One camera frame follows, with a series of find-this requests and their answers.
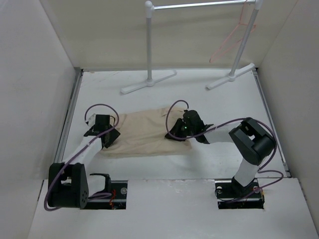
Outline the beige cargo trousers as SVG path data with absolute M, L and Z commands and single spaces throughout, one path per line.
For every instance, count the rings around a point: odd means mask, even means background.
M 107 157 L 133 157 L 184 154 L 192 149 L 191 142 L 166 139 L 166 115 L 171 129 L 184 109 L 169 107 L 119 115 L 116 130 L 120 136 L 108 148 L 102 149 Z

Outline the pink wire hanger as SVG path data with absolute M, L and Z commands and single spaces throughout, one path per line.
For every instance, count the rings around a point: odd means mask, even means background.
M 244 32 L 249 25 L 250 14 L 255 5 L 244 1 L 240 12 L 235 12 L 238 18 L 231 26 L 220 26 L 217 36 L 210 38 L 210 57 L 208 62 L 214 64 L 234 51 L 244 39 Z

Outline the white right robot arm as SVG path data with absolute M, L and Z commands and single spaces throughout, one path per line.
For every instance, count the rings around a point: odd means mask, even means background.
M 220 125 L 205 124 L 195 110 L 185 110 L 173 127 L 165 120 L 166 139 L 185 141 L 194 138 L 202 144 L 232 142 L 239 150 L 242 161 L 231 179 L 231 191 L 236 198 L 244 197 L 252 189 L 261 163 L 277 147 L 275 138 L 261 122 L 251 117 L 233 119 Z

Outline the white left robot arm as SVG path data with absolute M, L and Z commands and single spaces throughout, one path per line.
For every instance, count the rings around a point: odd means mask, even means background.
M 109 174 L 88 171 L 93 158 L 111 146 L 120 136 L 114 116 L 93 114 L 86 124 L 88 130 L 77 149 L 60 163 L 49 167 L 48 191 L 44 199 L 46 211 L 60 208 L 83 209 L 96 199 L 113 193 Z

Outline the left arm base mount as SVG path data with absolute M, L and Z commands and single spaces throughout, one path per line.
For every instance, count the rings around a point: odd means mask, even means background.
M 111 196 L 94 199 L 84 210 L 125 210 L 127 206 L 128 181 L 111 181 Z

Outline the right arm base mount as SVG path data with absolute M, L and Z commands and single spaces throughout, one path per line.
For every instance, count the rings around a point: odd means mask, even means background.
M 215 196 L 220 210 L 228 209 L 263 209 L 265 197 L 259 189 L 257 179 L 252 181 L 243 191 L 236 191 L 231 179 L 215 181 Z

